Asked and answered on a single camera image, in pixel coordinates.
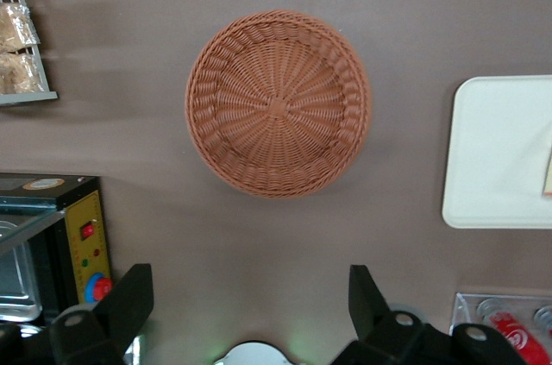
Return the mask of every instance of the red object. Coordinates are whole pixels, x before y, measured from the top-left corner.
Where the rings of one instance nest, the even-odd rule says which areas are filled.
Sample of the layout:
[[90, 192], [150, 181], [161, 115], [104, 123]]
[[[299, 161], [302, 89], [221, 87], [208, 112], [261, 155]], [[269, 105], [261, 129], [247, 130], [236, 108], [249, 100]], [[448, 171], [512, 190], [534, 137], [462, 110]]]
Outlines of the red object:
[[544, 347], [509, 312], [494, 312], [487, 317], [489, 323], [508, 339], [529, 365], [549, 365], [550, 358]]
[[80, 237], [86, 240], [88, 237], [94, 235], [94, 224], [88, 223], [80, 229]]
[[107, 293], [111, 292], [112, 288], [113, 281], [111, 279], [107, 277], [102, 277], [101, 279], [98, 279], [96, 284], [94, 285], [94, 290], [92, 291], [94, 300], [100, 301], [105, 296], [107, 296]]

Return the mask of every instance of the white tray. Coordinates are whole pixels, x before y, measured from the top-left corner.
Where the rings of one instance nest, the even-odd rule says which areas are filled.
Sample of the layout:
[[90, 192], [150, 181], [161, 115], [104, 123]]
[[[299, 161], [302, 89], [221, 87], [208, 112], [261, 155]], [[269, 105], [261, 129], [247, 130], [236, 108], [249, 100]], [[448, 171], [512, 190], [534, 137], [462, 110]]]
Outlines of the white tray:
[[460, 229], [550, 229], [552, 75], [474, 78], [455, 95], [442, 216]]

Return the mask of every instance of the bagged bread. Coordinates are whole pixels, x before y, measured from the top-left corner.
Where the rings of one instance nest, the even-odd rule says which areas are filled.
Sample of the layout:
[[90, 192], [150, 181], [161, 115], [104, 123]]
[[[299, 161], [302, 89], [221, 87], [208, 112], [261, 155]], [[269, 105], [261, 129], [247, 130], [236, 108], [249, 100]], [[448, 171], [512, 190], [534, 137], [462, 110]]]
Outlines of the bagged bread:
[[16, 52], [38, 43], [28, 7], [20, 3], [0, 3], [0, 52]]
[[9, 76], [9, 70], [5, 67], [0, 67], [0, 95], [9, 95], [10, 91], [6, 84], [6, 79]]
[[0, 54], [0, 93], [34, 93], [44, 91], [32, 54]]

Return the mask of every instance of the wicker basket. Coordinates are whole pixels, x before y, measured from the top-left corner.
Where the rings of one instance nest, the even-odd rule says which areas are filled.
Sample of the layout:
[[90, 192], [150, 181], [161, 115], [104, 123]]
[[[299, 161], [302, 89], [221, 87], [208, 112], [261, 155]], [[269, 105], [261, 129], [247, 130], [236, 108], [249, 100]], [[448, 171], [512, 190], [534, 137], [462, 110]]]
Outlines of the wicker basket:
[[276, 10], [232, 22], [191, 71], [186, 116], [209, 167], [271, 198], [320, 190], [353, 162], [371, 116], [367, 75], [332, 27]]

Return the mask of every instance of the brown wall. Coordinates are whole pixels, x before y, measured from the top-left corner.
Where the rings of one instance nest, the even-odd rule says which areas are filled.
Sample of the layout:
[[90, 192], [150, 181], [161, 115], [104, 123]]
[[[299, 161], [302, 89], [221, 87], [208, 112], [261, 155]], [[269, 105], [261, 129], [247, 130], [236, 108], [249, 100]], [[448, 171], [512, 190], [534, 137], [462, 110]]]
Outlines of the brown wall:
[[[551, 290], [549, 231], [453, 230], [441, 218], [455, 89], [550, 73], [550, 1], [28, 0], [60, 100], [0, 110], [0, 170], [103, 177], [115, 270], [154, 267], [149, 363], [211, 363], [249, 338], [329, 363], [354, 337], [351, 263], [446, 330], [456, 291]], [[286, 201], [224, 184], [184, 116], [203, 44], [273, 8], [341, 30], [373, 87], [355, 164]]]

